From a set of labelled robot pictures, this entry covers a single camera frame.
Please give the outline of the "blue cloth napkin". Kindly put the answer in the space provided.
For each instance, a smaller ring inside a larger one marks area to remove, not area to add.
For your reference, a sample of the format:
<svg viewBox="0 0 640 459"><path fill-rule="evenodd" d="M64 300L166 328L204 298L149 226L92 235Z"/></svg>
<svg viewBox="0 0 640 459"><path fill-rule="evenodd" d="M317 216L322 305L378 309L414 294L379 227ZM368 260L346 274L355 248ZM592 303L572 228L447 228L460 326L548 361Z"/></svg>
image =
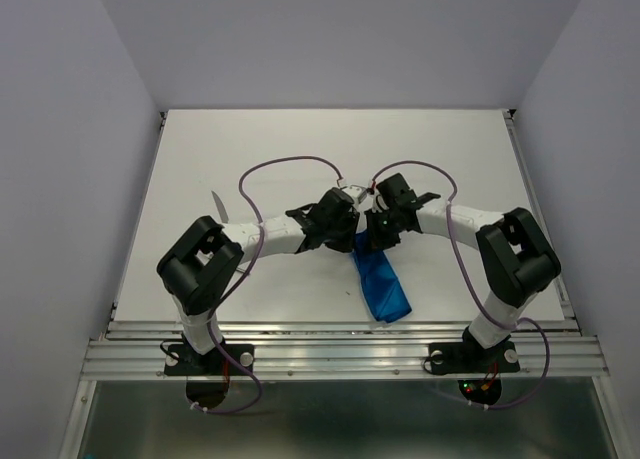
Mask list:
<svg viewBox="0 0 640 459"><path fill-rule="evenodd" d="M411 305L385 253L368 249L367 231L355 235L353 262L364 302L377 321L391 324L412 312Z"/></svg>

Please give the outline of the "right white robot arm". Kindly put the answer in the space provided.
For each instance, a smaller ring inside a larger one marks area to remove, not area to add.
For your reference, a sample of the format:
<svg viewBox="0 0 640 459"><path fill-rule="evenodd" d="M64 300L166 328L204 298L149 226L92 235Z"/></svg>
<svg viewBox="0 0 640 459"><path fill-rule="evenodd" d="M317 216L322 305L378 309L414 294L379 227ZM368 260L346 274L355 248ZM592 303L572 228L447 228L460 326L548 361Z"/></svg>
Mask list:
<svg viewBox="0 0 640 459"><path fill-rule="evenodd" d="M468 287L472 284L459 246L480 254L489 293L485 300L471 293L479 314L465 332L460 357L472 369L484 368L528 304L561 272L558 256L535 217L520 207L500 213L456 205L454 195L418 195L399 173L373 182L371 194L372 207L365 212L366 251L393 248L410 232L446 238Z"/></svg>

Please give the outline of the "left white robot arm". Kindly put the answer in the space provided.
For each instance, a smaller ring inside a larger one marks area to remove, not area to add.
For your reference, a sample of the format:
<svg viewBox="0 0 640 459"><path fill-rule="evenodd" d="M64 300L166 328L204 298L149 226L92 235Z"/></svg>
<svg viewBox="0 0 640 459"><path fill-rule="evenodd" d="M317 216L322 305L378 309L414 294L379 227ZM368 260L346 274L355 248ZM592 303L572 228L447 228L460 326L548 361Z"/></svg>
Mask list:
<svg viewBox="0 0 640 459"><path fill-rule="evenodd" d="M367 192L361 186L334 187L316 202L258 224L223 224L198 218L160 259L156 272L172 296L190 346L188 361L199 372L215 371L224 341L216 309L229 296L237 269L259 258L299 254L325 246L349 253Z"/></svg>

